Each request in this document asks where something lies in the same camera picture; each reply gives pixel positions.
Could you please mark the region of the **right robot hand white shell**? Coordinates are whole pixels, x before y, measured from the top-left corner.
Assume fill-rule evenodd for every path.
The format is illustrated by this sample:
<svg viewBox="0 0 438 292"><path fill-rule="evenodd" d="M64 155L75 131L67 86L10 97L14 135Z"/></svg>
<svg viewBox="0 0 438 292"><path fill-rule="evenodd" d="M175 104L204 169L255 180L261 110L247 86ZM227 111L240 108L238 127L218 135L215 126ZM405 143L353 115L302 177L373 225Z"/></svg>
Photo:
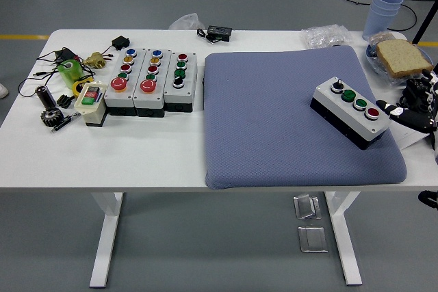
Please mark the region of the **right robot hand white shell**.
<svg viewBox="0 0 438 292"><path fill-rule="evenodd" d="M393 121L419 131L437 131L437 74L423 69L423 77L409 79L399 101L392 105L377 100L377 106Z"/></svg>

